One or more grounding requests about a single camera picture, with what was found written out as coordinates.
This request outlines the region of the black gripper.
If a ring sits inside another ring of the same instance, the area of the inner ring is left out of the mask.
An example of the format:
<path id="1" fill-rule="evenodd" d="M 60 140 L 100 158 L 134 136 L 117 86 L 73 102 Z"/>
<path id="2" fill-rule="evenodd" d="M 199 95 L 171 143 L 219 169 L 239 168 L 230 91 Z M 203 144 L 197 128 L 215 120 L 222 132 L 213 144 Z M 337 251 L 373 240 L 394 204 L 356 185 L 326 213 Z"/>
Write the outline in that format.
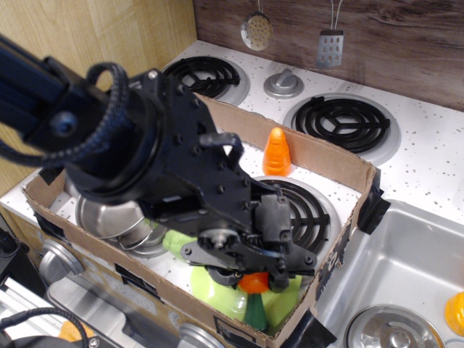
<path id="1" fill-rule="evenodd" d="M 268 273 L 274 293 L 289 276 L 313 275 L 316 256 L 293 242 L 288 199 L 241 169 L 240 138 L 219 132 L 207 106 L 158 70 L 141 76 L 137 94 L 147 152 L 137 201 L 150 218 L 196 237 L 188 258 L 233 289 L 244 274 Z"/>

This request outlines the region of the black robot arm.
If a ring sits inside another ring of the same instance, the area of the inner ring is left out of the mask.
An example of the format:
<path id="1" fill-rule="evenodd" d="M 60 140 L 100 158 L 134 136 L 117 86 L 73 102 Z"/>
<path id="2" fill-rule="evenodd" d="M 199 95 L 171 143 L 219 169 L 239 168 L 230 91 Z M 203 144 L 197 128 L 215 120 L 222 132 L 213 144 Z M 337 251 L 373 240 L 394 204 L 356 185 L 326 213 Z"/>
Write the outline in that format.
<path id="1" fill-rule="evenodd" d="M 281 190 L 241 169 L 240 138 L 218 132 L 207 106 L 170 76 L 153 70 L 132 88 L 119 64 L 100 62 L 81 77 L 2 38 L 1 122 L 38 150 L 2 144 L 3 158 L 63 167 L 96 202 L 137 202 L 150 220 L 196 238 L 182 257 L 222 285 L 266 272 L 280 292 L 315 272 L 316 255 L 292 240 Z"/>

